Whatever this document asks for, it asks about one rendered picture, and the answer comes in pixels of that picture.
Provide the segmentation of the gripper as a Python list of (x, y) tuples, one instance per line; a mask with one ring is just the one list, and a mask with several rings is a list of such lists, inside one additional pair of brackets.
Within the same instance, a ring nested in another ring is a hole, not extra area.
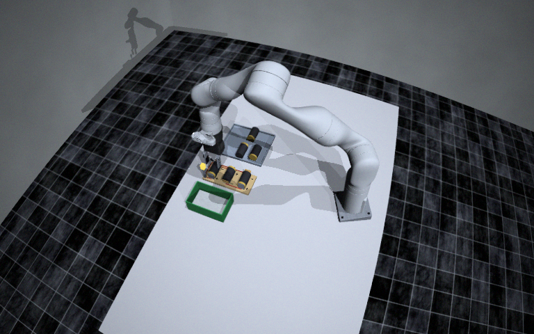
[[(208, 152), (217, 154), (216, 165), (220, 168), (221, 161), (220, 156), (225, 149), (225, 143), (223, 139), (223, 125), (221, 119), (216, 124), (205, 125), (200, 121), (200, 132), (194, 132), (191, 135), (193, 141), (203, 143), (204, 161), (205, 164), (209, 162)], [(212, 145), (212, 146), (210, 146)]]

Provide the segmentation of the green open-top box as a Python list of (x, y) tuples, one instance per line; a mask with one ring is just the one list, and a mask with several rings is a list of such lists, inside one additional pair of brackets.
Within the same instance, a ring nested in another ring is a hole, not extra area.
[(232, 193), (197, 181), (186, 199), (189, 210), (224, 222), (233, 204)]

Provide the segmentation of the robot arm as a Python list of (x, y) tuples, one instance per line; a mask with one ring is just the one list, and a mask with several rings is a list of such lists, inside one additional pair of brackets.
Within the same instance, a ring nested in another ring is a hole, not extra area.
[(318, 144), (338, 145), (348, 155), (351, 165), (342, 207), (349, 214), (363, 213), (380, 165), (372, 142), (322, 106), (290, 107), (283, 103), (290, 78), (283, 65), (262, 61), (231, 76), (203, 81), (192, 89), (191, 99), (200, 106), (200, 121), (205, 125), (219, 121), (221, 101), (234, 100), (243, 94), (249, 103), (290, 124)]

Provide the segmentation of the black battery with gold end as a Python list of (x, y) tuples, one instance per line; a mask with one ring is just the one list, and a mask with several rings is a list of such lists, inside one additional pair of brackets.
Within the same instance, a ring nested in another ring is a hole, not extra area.
[(229, 183), (230, 183), (230, 181), (231, 181), (231, 179), (232, 179), (232, 177), (233, 177), (233, 175), (234, 175), (235, 172), (236, 172), (235, 167), (233, 167), (233, 166), (228, 166), (228, 168), (227, 168), (225, 174), (224, 174), (223, 177), (222, 177), (222, 180), (227, 180), (227, 181), (229, 181)]
[(248, 139), (250, 142), (254, 142), (254, 140), (256, 139), (258, 133), (259, 133), (259, 128), (257, 128), (257, 127), (253, 127), (253, 128), (251, 129), (250, 133), (248, 134), (247, 139)]
[(261, 149), (262, 147), (258, 144), (254, 145), (250, 155), (249, 155), (249, 158), (253, 161), (256, 161), (257, 160), (257, 157), (259, 156), (259, 153), (261, 152)]
[(214, 163), (212, 164), (212, 166), (211, 166), (211, 168), (209, 169), (209, 172), (208, 172), (208, 173), (213, 174), (214, 178), (215, 178), (215, 176), (217, 175), (217, 173), (218, 173), (218, 171), (220, 169), (220, 168), (217, 168), (216, 162), (217, 161), (214, 161)]
[(248, 144), (242, 142), (236, 152), (236, 156), (242, 159), (247, 149), (248, 149)]
[[(248, 181), (249, 181), (249, 179), (250, 179), (250, 177), (251, 177), (251, 173), (245, 170), (245, 171), (243, 171), (238, 183), (244, 184), (244, 188), (245, 188), (247, 183), (248, 183)], [(237, 185), (238, 185), (238, 183), (237, 183)]]

